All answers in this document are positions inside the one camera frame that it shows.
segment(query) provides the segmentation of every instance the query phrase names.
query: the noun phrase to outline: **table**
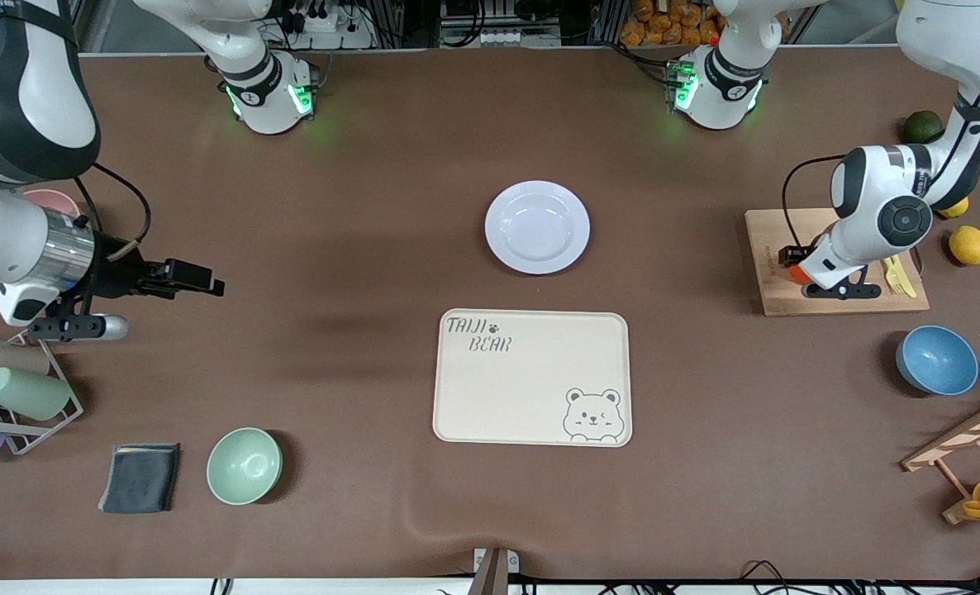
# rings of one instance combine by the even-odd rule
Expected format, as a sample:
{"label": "table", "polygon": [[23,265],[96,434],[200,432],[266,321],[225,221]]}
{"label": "table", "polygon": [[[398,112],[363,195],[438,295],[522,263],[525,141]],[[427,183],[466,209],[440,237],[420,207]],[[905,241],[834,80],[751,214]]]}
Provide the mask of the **table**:
{"label": "table", "polygon": [[[929,312],[788,320],[759,313],[743,231],[797,162],[948,112],[954,84],[899,50],[781,50],[725,132],[669,116],[609,50],[338,56],[316,121],[283,136],[233,121],[198,57],[82,68],[101,162],[153,203],[142,252],[213,267],[226,297],[99,302],[131,336],[59,348],[88,415],[0,459],[0,578],[440,575],[485,545],[546,577],[730,578],[757,558],[789,577],[980,574],[980,523],[944,523],[954,489],[897,464],[980,409],[980,382],[919,399],[890,365],[920,324],[980,355],[980,268],[937,248],[958,223],[924,242]],[[793,206],[826,206],[829,177],[798,174]],[[125,189],[85,179],[108,229],[136,232]],[[483,241],[487,205],[527,179],[592,214],[562,274],[513,274]],[[962,222],[980,226],[980,185]],[[437,440],[436,323],[454,307],[624,316],[633,441]],[[291,464],[266,503],[233,508],[203,466],[238,426],[274,431]],[[97,511],[112,445],[134,441],[183,443],[171,512]],[[980,449],[952,456],[980,479]]]}

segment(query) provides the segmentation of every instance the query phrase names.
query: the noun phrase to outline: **white robotic arm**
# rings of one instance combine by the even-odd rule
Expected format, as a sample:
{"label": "white robotic arm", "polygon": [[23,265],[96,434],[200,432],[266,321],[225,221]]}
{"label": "white robotic arm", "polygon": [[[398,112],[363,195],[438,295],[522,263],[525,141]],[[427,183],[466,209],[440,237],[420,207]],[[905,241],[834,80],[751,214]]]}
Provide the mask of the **white robotic arm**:
{"label": "white robotic arm", "polygon": [[[191,264],[146,263],[138,250],[121,250],[128,242],[90,229],[85,217],[36,207],[21,195],[25,184],[78,177],[100,150],[67,16],[64,0],[0,0],[0,313],[9,324],[30,325],[36,338],[106,338],[105,317],[87,316],[94,295],[221,295],[223,286]],[[47,308],[52,322],[36,328]]]}
{"label": "white robotic arm", "polygon": [[195,41],[226,80],[233,110],[252,131],[276,135],[313,114],[316,80],[309,63],[271,52],[252,22],[270,0],[136,0]]}
{"label": "white robotic arm", "polygon": [[826,1],[714,0],[729,24],[717,46],[701,45],[680,58],[692,65],[693,72],[689,88],[675,95],[674,108],[714,131],[740,124],[754,108],[762,74],[780,46],[783,31],[777,15]]}
{"label": "white robotic arm", "polygon": [[840,220],[799,264],[800,281],[830,289],[876,260],[905,252],[980,173],[980,0],[908,0],[897,26],[910,60],[958,80],[942,138],[925,145],[856,148],[831,177]]}

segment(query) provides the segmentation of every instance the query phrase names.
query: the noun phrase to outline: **gray towel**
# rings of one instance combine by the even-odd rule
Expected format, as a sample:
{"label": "gray towel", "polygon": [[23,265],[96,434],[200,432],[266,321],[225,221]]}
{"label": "gray towel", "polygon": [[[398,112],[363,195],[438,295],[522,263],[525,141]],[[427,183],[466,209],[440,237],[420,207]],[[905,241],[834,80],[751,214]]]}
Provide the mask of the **gray towel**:
{"label": "gray towel", "polygon": [[114,445],[108,486],[97,508],[117,515],[170,509],[179,445]]}

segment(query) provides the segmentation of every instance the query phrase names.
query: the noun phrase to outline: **bear drawing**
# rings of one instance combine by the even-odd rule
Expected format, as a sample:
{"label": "bear drawing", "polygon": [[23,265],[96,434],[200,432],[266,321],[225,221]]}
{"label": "bear drawing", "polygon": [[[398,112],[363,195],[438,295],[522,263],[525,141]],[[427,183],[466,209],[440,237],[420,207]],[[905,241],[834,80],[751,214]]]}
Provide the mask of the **bear drawing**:
{"label": "bear drawing", "polygon": [[567,391],[567,415],[563,429],[573,443],[616,443],[626,424],[619,413],[621,397],[608,388],[600,395],[587,395],[580,388]]}

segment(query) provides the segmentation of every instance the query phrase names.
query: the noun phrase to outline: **mug handle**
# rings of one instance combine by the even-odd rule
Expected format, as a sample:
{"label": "mug handle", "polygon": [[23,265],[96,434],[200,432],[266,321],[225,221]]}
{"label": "mug handle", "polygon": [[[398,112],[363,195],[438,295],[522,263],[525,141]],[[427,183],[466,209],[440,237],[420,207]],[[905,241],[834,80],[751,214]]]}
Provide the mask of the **mug handle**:
{"label": "mug handle", "polygon": [[967,516],[974,516],[976,519],[980,519],[980,502],[977,500],[969,500],[963,504],[963,513]]}

